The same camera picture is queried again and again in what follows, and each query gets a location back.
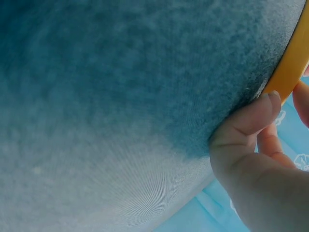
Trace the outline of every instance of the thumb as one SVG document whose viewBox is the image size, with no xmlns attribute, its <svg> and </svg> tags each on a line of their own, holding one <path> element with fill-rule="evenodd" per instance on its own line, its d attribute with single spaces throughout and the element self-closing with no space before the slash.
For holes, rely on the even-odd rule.
<svg viewBox="0 0 309 232">
<path fill-rule="evenodd" d="M 212 137 L 211 166 L 229 194 L 250 185 L 267 169 L 280 167 L 270 157 L 254 153 L 256 134 L 276 119 L 280 109 L 278 93 L 266 94 L 233 114 Z"/>
</svg>

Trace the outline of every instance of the yellow plastic ring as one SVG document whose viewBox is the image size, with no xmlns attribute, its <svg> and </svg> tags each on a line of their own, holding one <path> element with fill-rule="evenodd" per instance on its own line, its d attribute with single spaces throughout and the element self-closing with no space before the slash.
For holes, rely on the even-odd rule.
<svg viewBox="0 0 309 232">
<path fill-rule="evenodd" d="M 309 0 L 306 1 L 302 15 L 263 93 L 278 91 L 284 104 L 309 64 Z"/>
</svg>

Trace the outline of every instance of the fingernail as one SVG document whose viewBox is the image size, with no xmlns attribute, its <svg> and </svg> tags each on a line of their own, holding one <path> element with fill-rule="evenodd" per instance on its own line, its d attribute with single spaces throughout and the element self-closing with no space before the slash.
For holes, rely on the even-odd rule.
<svg viewBox="0 0 309 232">
<path fill-rule="evenodd" d="M 277 95 L 279 98 L 281 98 L 279 92 L 276 90 L 272 91 L 271 94 Z"/>
<path fill-rule="evenodd" d="M 268 97 L 268 96 L 269 96 L 269 93 L 263 93 L 263 94 L 260 96 L 260 99 L 266 98 L 266 97 Z"/>
</svg>

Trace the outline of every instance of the finger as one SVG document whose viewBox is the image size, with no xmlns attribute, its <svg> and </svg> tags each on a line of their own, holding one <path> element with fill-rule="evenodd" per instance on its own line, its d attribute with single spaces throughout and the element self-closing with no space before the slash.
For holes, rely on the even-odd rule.
<svg viewBox="0 0 309 232">
<path fill-rule="evenodd" d="M 298 82 L 293 90 L 293 102 L 300 119 L 309 128 L 309 87 Z"/>
<path fill-rule="evenodd" d="M 269 94 L 236 112 L 215 133 L 210 143 L 211 166 L 227 190 L 233 191 L 238 184 L 254 181 L 269 168 L 265 159 L 271 158 L 255 155 L 248 142 L 251 134 L 275 120 L 280 109 L 280 97 L 276 93 Z"/>
<path fill-rule="evenodd" d="M 309 76 L 309 66 L 307 67 L 305 73 L 304 73 L 304 76 Z"/>
<path fill-rule="evenodd" d="M 249 135 L 258 133 L 272 123 L 281 109 L 280 96 L 274 91 L 234 113 L 211 139 L 213 146 L 248 145 Z"/>
<path fill-rule="evenodd" d="M 270 124 L 257 135 L 257 146 L 260 153 L 271 157 L 282 166 L 296 168 L 290 158 L 283 153 L 275 123 Z"/>
</svg>

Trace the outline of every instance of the fuzzy fabric surface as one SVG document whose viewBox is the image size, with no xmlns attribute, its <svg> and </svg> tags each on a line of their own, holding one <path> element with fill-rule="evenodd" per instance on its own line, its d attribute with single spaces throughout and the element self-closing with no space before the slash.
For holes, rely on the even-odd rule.
<svg viewBox="0 0 309 232">
<path fill-rule="evenodd" d="M 150 231 L 211 176 L 305 0 L 2 0 L 0 231 Z"/>
</svg>

